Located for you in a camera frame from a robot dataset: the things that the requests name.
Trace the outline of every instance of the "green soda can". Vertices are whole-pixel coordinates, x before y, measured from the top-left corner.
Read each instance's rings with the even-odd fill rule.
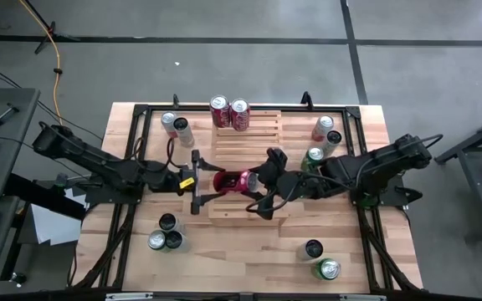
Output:
[[[300,163],[300,169],[302,171],[310,171],[312,166],[314,166],[317,162],[323,160],[325,154],[320,147],[311,147],[306,152],[305,157],[302,159]]]
[[[320,280],[334,280],[341,271],[341,265],[334,259],[321,259],[312,266],[312,273]]]

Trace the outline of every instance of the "wooden table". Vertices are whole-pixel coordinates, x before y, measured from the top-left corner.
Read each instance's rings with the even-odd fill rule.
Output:
[[[123,157],[134,103],[114,103],[105,133],[102,149]],[[155,112],[152,119],[147,160],[165,161],[167,134]],[[246,169],[261,164],[265,157],[254,153],[254,161],[225,160],[227,156],[212,150],[216,132],[208,112],[179,112],[190,121],[196,144],[194,148],[210,163],[227,168]],[[373,150],[388,144],[387,129],[378,105],[361,106],[361,116],[367,149]],[[310,131],[316,113],[281,113],[281,129],[277,141],[289,157],[288,169],[299,169],[300,159],[310,145]],[[265,118],[254,118],[251,127],[269,125]],[[341,131],[341,118],[336,116],[336,129]],[[356,129],[355,152],[360,153]],[[266,141],[251,141],[250,151],[266,148]],[[176,143],[173,160],[189,162],[190,151]],[[339,146],[334,156],[346,154]],[[200,188],[209,188],[209,176],[204,176]],[[232,201],[239,196],[228,196]],[[145,192],[138,206],[131,236],[123,289],[146,291],[194,292],[258,292],[258,293],[368,293],[366,267],[356,211],[347,194],[328,199],[297,200],[284,207],[289,214],[283,224],[259,227],[219,227],[212,223],[214,202],[201,209],[200,215],[189,211],[191,197],[176,194],[151,194]],[[78,270],[75,282],[84,277],[105,249],[113,205],[100,205],[85,219],[77,248]],[[191,243],[189,253],[159,253],[147,246],[148,235],[157,229],[159,217],[171,212],[181,218]],[[418,263],[407,219],[395,208],[381,207],[381,220],[387,250],[397,265],[415,285],[421,287]],[[248,216],[254,225],[259,217]],[[325,248],[323,257],[334,258],[341,264],[341,275],[331,282],[319,281],[310,274],[310,265],[295,258],[295,249],[307,239],[320,240]],[[382,283],[380,260],[374,255],[377,280]],[[115,254],[111,265],[110,282],[118,261]]]

